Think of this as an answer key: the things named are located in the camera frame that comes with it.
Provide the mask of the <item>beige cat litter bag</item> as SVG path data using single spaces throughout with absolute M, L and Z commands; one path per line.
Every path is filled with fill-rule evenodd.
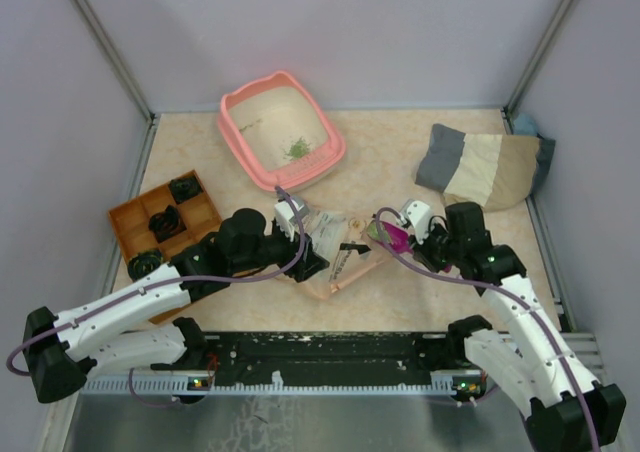
M 311 208 L 302 219 L 313 251 L 329 266 L 304 282 L 286 276 L 278 280 L 316 299 L 328 299 L 385 263 L 386 250 L 368 235 L 372 219 L 345 212 Z

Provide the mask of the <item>purple plastic scoop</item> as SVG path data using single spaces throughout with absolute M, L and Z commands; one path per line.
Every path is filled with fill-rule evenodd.
M 404 229 L 392 223 L 381 221 L 379 225 L 376 225 L 375 221 L 371 221 L 366 228 L 366 234 L 370 240 L 380 245 L 388 243 L 398 254 L 409 253 L 411 251 L 409 234 Z

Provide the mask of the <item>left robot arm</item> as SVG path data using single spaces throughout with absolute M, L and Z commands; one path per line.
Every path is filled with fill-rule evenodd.
M 274 215 L 267 233 L 260 212 L 239 209 L 217 231 L 108 297 L 59 313 L 47 307 L 30 312 L 20 351 L 37 400 L 60 401 L 89 379 L 122 369 L 197 368 L 207 359 L 208 345 L 194 320 L 177 318 L 138 332 L 133 326 L 233 283 L 258 282 L 259 269 L 273 267 L 273 277 L 284 274 L 296 282 L 327 269 L 301 213 L 280 202 Z

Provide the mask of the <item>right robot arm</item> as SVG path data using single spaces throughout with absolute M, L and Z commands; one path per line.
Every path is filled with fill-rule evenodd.
M 461 319 L 448 329 L 448 359 L 488 373 L 517 407 L 535 450 L 598 451 L 613 443 L 625 396 L 603 385 L 556 330 L 515 251 L 493 243 L 481 206 L 448 206 L 439 222 L 426 203 L 410 201 L 403 217 L 414 229 L 413 259 L 435 277 L 457 268 L 457 282 L 475 288 L 511 338 L 505 342 L 480 315 Z

